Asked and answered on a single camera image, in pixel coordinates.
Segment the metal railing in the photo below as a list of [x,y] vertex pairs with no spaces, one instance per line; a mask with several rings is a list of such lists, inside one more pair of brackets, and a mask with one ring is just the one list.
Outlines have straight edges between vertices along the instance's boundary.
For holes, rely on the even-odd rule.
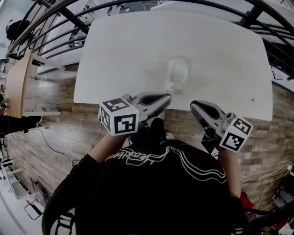
[[[29,27],[17,38],[13,41],[13,43],[10,45],[8,49],[8,57],[11,57],[11,54],[14,53],[15,49],[23,42],[23,40],[30,35],[31,32],[33,32],[38,26],[40,26],[42,23],[46,22],[51,16],[56,15],[56,14],[62,14],[65,16],[65,20],[55,24],[52,26],[51,25],[47,29],[41,28],[39,35],[35,36],[32,40],[26,43],[25,46],[23,46],[21,49],[17,50],[17,54],[19,58],[22,57],[24,52],[28,49],[31,48],[33,52],[38,53],[39,56],[43,56],[47,54],[48,52],[51,52],[57,48],[60,48],[64,45],[68,45],[70,43],[73,43],[75,41],[81,40],[81,39],[86,39],[86,35],[89,31],[89,27],[91,25],[91,22],[88,23],[83,23],[79,18],[81,16],[84,16],[88,13],[95,12],[97,10],[111,7],[111,6],[117,6],[121,4],[130,4],[134,2],[141,2],[139,0],[116,0],[112,2],[108,2],[105,4],[101,4],[95,7],[91,7],[88,9],[85,9],[77,14],[73,14],[71,11],[69,11],[66,7],[78,0],[60,0],[59,2],[56,2],[54,5],[48,7],[46,11],[44,11],[37,19],[29,25]],[[216,9],[220,9],[229,13],[232,13],[234,15],[242,17],[241,21],[239,22],[234,22],[235,24],[238,24],[239,26],[242,26],[244,28],[247,28],[249,30],[252,30],[253,32],[256,32],[257,34],[260,35],[271,35],[283,42],[283,44],[278,44],[274,42],[270,42],[269,40],[263,39],[265,47],[266,47],[266,52],[268,55],[269,63],[282,70],[286,74],[289,75],[289,79],[294,78],[294,47],[293,45],[289,42],[289,40],[292,40],[294,42],[294,27],[283,17],[281,16],[275,9],[273,9],[271,6],[266,4],[262,0],[245,0],[246,2],[250,3],[253,5],[253,8],[248,11],[247,13],[243,13],[240,11],[237,11],[235,9],[232,9],[230,7],[210,2],[207,0],[179,0],[183,2],[190,2],[190,3],[195,3],[195,4],[200,4],[200,5],[205,5],[205,6],[210,6]],[[263,23],[257,18],[261,15],[261,13],[267,13],[269,16],[274,18],[276,21],[278,21],[282,26],[277,26],[277,25],[272,25],[272,24],[266,24]],[[70,29],[66,32],[61,33],[60,35],[45,41],[46,36],[48,33],[61,25],[67,23],[67,22],[72,22],[75,27],[73,29]],[[72,34],[77,31],[81,30],[82,32],[85,33],[85,36],[81,36],[79,38],[75,39],[70,39],[66,42],[63,42],[59,45],[56,45],[52,47],[51,49],[47,51],[42,51],[42,48],[57,39],[67,35],[67,34]],[[40,45],[37,45],[37,42],[42,38],[42,42]],[[83,45],[79,46],[74,46],[71,48],[67,48],[65,50],[59,51],[55,54],[51,54],[47,56],[46,58],[53,58],[55,56],[58,56],[60,54],[69,52],[71,50],[76,50],[79,48],[82,48]]]

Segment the person's arm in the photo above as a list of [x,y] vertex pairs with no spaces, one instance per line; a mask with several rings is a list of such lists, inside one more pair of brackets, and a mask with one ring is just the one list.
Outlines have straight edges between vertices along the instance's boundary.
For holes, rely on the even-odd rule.
[[102,163],[110,155],[117,153],[122,148],[126,138],[127,135],[111,136],[107,133],[88,154],[96,162]]
[[231,196],[240,198],[240,166],[237,154],[227,149],[219,149],[218,161],[222,164],[225,170]]

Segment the electrical wire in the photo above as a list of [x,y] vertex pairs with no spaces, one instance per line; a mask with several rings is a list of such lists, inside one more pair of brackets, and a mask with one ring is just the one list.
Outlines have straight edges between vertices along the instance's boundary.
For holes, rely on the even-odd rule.
[[[100,130],[101,130],[101,125],[102,125],[102,122],[100,122],[100,126],[99,126],[99,131],[98,131],[98,135],[100,134]],[[93,147],[93,141],[94,141],[94,139],[96,139],[97,137],[98,137],[98,135],[95,137],[95,138],[93,138],[92,139],[92,142],[91,142],[91,147],[90,147],[90,149],[86,152],[86,154],[88,154],[88,152],[92,149],[92,147]]]
[[[86,152],[86,154],[88,154],[88,152],[92,149],[92,147],[93,147],[93,141],[99,136],[99,134],[100,134],[100,130],[101,130],[101,125],[102,125],[102,122],[100,122],[98,135],[97,135],[95,138],[92,139],[91,147],[90,147],[90,149]],[[44,133],[43,133],[43,131],[42,131],[41,129],[35,128],[35,129],[32,129],[32,130],[39,130],[39,131],[42,133],[43,138],[44,138],[44,140],[45,140],[45,143],[48,145],[48,147],[49,147],[51,150],[53,150],[54,152],[56,152],[56,153],[60,153],[60,154],[63,154],[64,156],[66,156],[67,159],[71,162],[72,167],[74,167],[75,165],[78,164],[78,163],[77,163],[77,164],[74,164],[74,162],[80,162],[80,160],[82,160],[82,158],[81,158],[80,156],[78,156],[78,155],[74,155],[73,158],[72,158],[72,160],[70,160],[70,158],[69,158],[69,156],[68,156],[67,154],[65,154],[65,153],[63,153],[63,152],[58,152],[58,151],[54,150],[53,148],[51,148],[51,146],[48,144],[48,142],[47,142],[47,140],[46,140],[46,138],[45,138],[45,136],[44,136]]]
[[63,152],[58,152],[58,151],[54,150],[53,148],[51,148],[51,146],[48,144],[48,142],[47,142],[47,140],[46,140],[46,138],[45,138],[45,136],[44,136],[44,133],[43,133],[43,131],[42,131],[41,129],[35,128],[35,129],[32,129],[32,130],[39,130],[39,131],[42,133],[42,135],[43,135],[43,138],[44,138],[44,140],[45,140],[45,143],[48,145],[48,147],[49,147],[51,150],[53,150],[53,151],[56,152],[56,153],[63,154],[64,156],[67,157],[67,159],[68,159],[70,162],[72,162],[72,161],[69,159],[69,156],[68,156],[67,154],[65,154],[65,153],[63,153]]
[[277,171],[274,171],[274,172],[272,172],[272,173],[270,173],[270,174],[265,174],[264,176],[261,176],[261,177],[259,177],[258,179],[247,179],[247,180],[241,181],[241,183],[244,183],[244,182],[247,182],[247,181],[258,181],[258,180],[262,179],[263,177],[266,177],[266,176],[268,176],[268,175],[271,175],[271,174],[274,174],[274,173],[278,172],[278,171],[281,170],[283,167],[286,167],[286,166],[288,166],[289,164],[291,164],[291,168],[292,168],[293,163],[292,163],[292,162],[288,162],[287,165],[283,165],[283,166],[281,166]]
[[286,175],[292,170],[292,166],[291,166],[291,169],[289,169],[289,170],[287,171],[287,173],[285,173],[284,175],[279,176],[278,178],[276,178],[276,179],[274,179],[273,181],[270,182],[270,184],[269,184],[269,185],[267,186],[267,188],[264,190],[264,192],[263,192],[263,194],[262,194],[262,196],[261,196],[261,199],[260,199],[259,203],[257,204],[256,209],[258,208],[259,204],[261,203],[262,198],[263,198],[264,194],[266,193],[266,190],[270,187],[270,185],[272,184],[272,182],[278,180],[278,179],[281,178],[281,177],[286,176]]
[[261,203],[261,201],[262,201],[262,199],[263,199],[263,196],[265,195],[265,193],[266,193],[266,191],[268,190],[268,188],[271,186],[272,182],[278,180],[279,178],[282,178],[282,177],[286,176],[286,175],[292,170],[293,163],[292,163],[292,162],[288,162],[287,165],[283,165],[283,166],[281,166],[277,171],[274,171],[274,172],[272,172],[272,173],[270,173],[270,174],[265,174],[264,176],[261,176],[261,177],[259,177],[258,179],[247,179],[247,180],[241,181],[241,183],[244,183],[244,182],[247,182],[247,181],[258,181],[258,180],[260,180],[260,179],[262,179],[262,178],[264,178],[264,177],[266,177],[266,176],[268,176],[268,175],[272,175],[272,174],[274,174],[274,173],[277,173],[277,172],[278,172],[279,170],[281,170],[283,167],[287,167],[287,166],[289,166],[289,165],[291,166],[291,168],[287,171],[287,173],[285,173],[284,175],[281,175],[281,176],[279,176],[278,178],[272,180],[272,181],[270,182],[270,184],[267,186],[267,188],[263,191],[263,194],[262,194],[262,196],[261,196],[260,201],[259,201],[258,204],[257,204],[256,209],[257,209],[258,206],[260,205],[260,203]]
[[[92,147],[93,147],[93,141],[99,136],[99,134],[100,134],[100,130],[101,130],[101,125],[102,125],[102,122],[100,122],[98,135],[97,135],[95,138],[92,139],[91,147],[90,147],[90,149],[86,152],[86,154],[88,154],[88,152],[92,149]],[[77,163],[77,164],[74,164],[74,162],[80,162],[80,160],[75,160],[75,159],[74,159],[75,157],[79,157],[79,159],[82,160],[82,158],[81,158],[80,156],[78,156],[78,155],[74,155],[73,158],[72,158],[72,160],[71,160],[71,163],[72,163],[72,166],[73,166],[73,167],[74,167],[75,165],[78,164],[78,163]]]

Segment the black cable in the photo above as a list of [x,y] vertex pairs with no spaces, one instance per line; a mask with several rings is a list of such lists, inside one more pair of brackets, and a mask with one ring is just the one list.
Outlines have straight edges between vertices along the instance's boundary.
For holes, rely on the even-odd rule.
[[258,214],[258,215],[268,215],[269,213],[272,213],[272,211],[261,211],[261,210],[257,210],[257,209],[249,208],[249,207],[243,207],[243,208],[247,212],[251,212],[253,214]]
[[66,156],[67,159],[71,162],[71,164],[72,164],[72,166],[73,166],[73,162],[69,159],[69,157],[68,157],[65,153],[63,153],[63,152],[58,152],[58,151],[56,151],[56,150],[54,150],[54,149],[52,149],[52,148],[50,147],[50,145],[48,144],[47,140],[45,139],[44,133],[43,133],[43,131],[42,131],[41,129],[37,129],[37,128],[35,128],[35,129],[32,129],[32,130],[39,130],[39,131],[42,133],[43,138],[44,138],[44,140],[45,140],[45,143],[48,145],[48,147],[49,147],[51,150],[53,150],[54,152],[56,152],[56,153],[60,153],[60,154],[63,154],[64,156]]

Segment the white table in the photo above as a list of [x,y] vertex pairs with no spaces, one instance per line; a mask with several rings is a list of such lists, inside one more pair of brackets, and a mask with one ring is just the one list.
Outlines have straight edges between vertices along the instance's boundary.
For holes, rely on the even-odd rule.
[[79,64],[74,102],[97,104],[126,93],[165,92],[168,64],[191,60],[171,109],[206,100],[226,112],[272,119],[271,71],[259,35],[195,13],[146,11],[95,20]]

